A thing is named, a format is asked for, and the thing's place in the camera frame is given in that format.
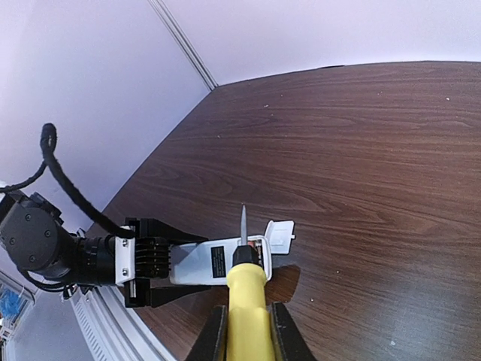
blue object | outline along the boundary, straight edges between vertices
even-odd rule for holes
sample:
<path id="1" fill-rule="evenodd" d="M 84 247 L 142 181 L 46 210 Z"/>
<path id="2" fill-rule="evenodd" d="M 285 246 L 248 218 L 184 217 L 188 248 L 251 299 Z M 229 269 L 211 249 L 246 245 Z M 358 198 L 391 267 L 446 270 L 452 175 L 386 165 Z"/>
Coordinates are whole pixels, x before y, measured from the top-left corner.
<path id="1" fill-rule="evenodd" d="M 5 290 L 0 296 L 0 313 L 4 318 L 15 318 L 20 313 L 20 305 L 20 296 L 15 292 Z"/>

yellow handle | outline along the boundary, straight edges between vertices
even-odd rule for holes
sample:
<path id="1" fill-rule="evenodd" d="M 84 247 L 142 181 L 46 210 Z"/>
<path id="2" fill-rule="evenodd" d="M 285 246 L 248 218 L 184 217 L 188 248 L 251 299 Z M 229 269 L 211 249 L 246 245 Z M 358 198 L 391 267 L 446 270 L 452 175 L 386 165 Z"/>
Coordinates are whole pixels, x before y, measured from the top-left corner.
<path id="1" fill-rule="evenodd" d="M 266 281 L 264 270 L 252 263 L 236 265 L 227 274 L 227 361 L 274 361 Z"/>

white plastic cap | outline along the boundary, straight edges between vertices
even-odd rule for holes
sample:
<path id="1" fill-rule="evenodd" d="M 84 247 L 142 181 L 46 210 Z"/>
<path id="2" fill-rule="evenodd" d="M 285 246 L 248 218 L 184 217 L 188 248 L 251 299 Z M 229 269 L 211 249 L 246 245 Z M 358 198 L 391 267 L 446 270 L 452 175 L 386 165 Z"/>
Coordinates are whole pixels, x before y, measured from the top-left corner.
<path id="1" fill-rule="evenodd" d="M 265 237 L 271 246 L 271 254 L 289 254 L 291 242 L 295 239 L 294 221 L 269 222 Z"/>

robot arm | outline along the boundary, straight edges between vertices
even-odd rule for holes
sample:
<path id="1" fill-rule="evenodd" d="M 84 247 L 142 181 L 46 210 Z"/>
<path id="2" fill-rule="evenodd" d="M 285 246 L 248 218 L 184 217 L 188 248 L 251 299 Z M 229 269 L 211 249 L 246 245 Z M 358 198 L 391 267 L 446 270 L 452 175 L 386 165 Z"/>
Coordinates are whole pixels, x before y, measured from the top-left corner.
<path id="1" fill-rule="evenodd" d="M 163 305 L 209 286 L 151 289 L 150 280 L 167 278 L 173 244 L 199 243 L 190 235 L 154 219 L 128 219 L 134 238 L 114 235 L 86 238 L 62 227 L 61 212 L 38 193 L 7 193 L 0 202 L 0 242 L 19 272 L 47 292 L 81 287 L 124 286 L 126 307 Z M 35 280 L 43 276 L 54 284 Z"/>

label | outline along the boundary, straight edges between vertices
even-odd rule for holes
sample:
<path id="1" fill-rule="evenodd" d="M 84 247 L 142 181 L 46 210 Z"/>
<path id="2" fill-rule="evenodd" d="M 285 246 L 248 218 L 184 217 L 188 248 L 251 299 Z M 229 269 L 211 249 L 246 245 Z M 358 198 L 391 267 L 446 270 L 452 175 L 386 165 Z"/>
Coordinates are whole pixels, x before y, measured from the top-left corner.
<path id="1" fill-rule="evenodd" d="M 212 277 L 224 278 L 226 276 L 224 246 L 212 247 L 210 255 L 212 257 Z"/>

